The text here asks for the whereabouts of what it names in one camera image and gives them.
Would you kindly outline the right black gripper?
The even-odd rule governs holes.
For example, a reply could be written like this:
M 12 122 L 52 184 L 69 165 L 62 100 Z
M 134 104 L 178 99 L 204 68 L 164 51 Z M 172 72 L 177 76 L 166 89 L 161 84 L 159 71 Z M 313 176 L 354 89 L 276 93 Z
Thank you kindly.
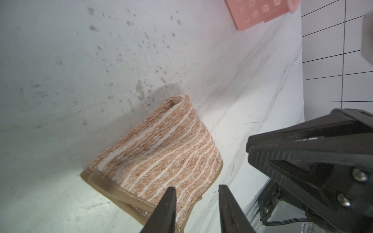
M 373 115 L 358 109 L 250 136 L 248 162 L 341 233 L 373 230 Z

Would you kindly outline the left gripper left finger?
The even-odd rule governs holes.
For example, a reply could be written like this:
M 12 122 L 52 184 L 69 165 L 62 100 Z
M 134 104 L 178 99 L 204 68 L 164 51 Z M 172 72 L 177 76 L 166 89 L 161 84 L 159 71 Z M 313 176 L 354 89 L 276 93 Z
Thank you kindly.
M 176 189 L 168 187 L 140 233 L 175 233 Z

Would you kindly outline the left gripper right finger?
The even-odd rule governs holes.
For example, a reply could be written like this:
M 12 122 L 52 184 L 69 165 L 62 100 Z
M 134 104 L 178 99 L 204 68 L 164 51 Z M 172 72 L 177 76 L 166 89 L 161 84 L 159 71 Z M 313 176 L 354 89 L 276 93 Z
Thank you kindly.
M 219 185 L 220 228 L 222 233 L 255 233 L 227 185 Z

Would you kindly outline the orange striped square dishcloth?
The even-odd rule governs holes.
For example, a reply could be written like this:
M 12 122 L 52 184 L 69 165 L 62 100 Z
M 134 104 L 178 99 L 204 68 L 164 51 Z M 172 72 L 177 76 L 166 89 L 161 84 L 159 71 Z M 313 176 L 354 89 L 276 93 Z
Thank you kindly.
M 175 230 L 218 178 L 221 154 L 188 95 L 168 97 L 98 155 L 81 178 L 145 224 L 167 188 L 176 189 Z

